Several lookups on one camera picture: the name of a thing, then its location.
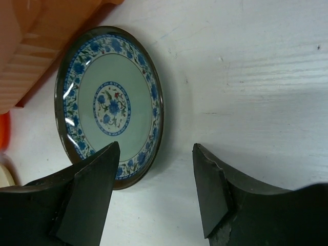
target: light green glaze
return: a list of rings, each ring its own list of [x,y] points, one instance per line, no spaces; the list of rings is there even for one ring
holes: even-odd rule
[[[125,131],[108,136],[97,126],[93,115],[93,99],[97,89],[107,81],[119,83],[131,103],[131,119]],[[118,141],[120,161],[135,156],[147,141],[152,119],[150,92],[140,70],[127,58],[118,54],[103,55],[91,64],[80,83],[78,113],[83,132],[95,151],[109,142]]]

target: orange plastic container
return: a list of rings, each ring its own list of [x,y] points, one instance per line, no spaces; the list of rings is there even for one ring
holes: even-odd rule
[[[0,115],[0,150],[7,148],[10,137],[10,115],[9,112]]]
[[[0,114],[29,91],[103,4],[124,0],[1,0]]]

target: white table surface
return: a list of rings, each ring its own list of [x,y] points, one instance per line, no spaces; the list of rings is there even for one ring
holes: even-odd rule
[[[272,185],[328,181],[327,9],[325,0],[125,0],[105,18],[148,50],[166,122],[152,170],[113,192],[101,245],[208,245],[195,142]],[[6,154],[22,184],[70,165],[56,129],[55,77],[11,111]]]

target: blue floral pattern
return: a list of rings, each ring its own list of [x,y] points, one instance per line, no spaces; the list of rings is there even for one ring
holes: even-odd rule
[[[149,63],[142,52],[127,39],[114,34],[100,35],[84,43],[72,58],[66,74],[64,84],[64,115],[68,135],[71,137],[71,141],[74,143],[75,149],[80,157],[85,159],[94,154],[96,150],[92,148],[85,138],[79,122],[77,97],[79,84],[87,67],[95,59],[107,54],[120,54],[136,65],[145,78],[152,100],[152,124],[149,136],[139,153],[131,159],[120,161],[116,179],[122,180],[135,175],[153,158],[159,139],[160,122],[162,121],[161,107],[159,106],[160,101],[158,97],[159,89],[156,85],[153,70],[149,66]],[[94,107],[99,107],[100,105],[107,110],[103,109],[102,113],[97,110],[96,113],[99,112],[99,117],[97,117],[97,120],[99,124],[108,131],[108,125],[114,122],[114,118],[116,118],[117,126],[120,119],[122,119],[118,132],[115,132],[117,131],[117,128],[114,128],[113,131],[108,131],[112,134],[118,134],[119,131],[121,131],[126,125],[127,121],[125,121],[125,119],[129,117],[129,110],[131,111],[131,108],[129,109],[127,107],[124,109],[121,107],[121,103],[118,102],[118,99],[115,97],[115,93],[111,92],[109,96],[104,91],[103,94],[102,91],[95,96]],[[120,92],[122,92],[122,97],[128,98],[127,95],[124,95],[123,88],[120,89]]]
[[[121,85],[110,81],[98,88],[93,99],[93,116],[98,127],[109,136],[117,136],[127,128],[131,105]]]

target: ceramic plate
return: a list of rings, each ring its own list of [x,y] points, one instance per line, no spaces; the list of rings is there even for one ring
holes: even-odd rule
[[[139,181],[155,158],[163,129],[161,87],[146,50],[119,28],[83,34],[60,66],[55,112],[73,164],[118,141],[115,188]]]

